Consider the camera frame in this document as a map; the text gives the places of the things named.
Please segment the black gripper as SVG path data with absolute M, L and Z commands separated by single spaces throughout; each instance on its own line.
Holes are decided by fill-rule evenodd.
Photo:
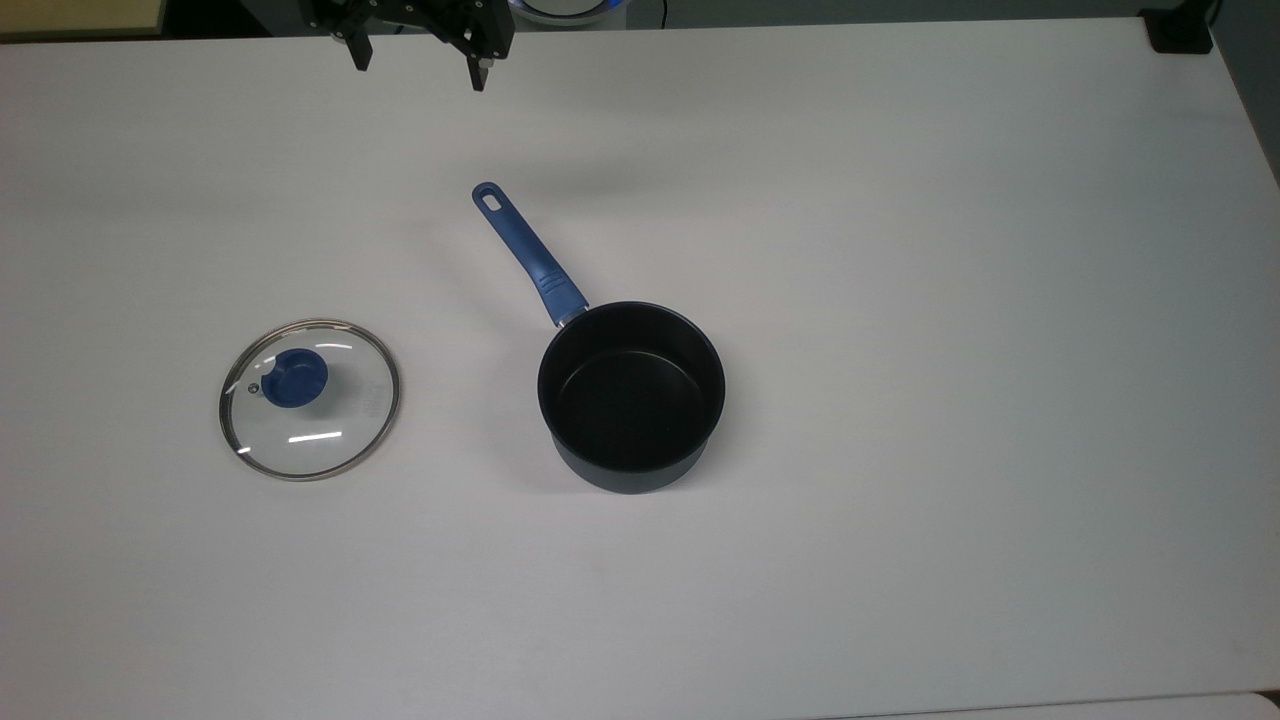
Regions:
M 302 1 L 303 26 L 346 45 L 355 68 L 366 72 L 372 59 L 369 24 L 425 29 L 467 58 L 471 87 L 483 92 L 497 59 L 504 59 L 515 37 L 507 1 Z

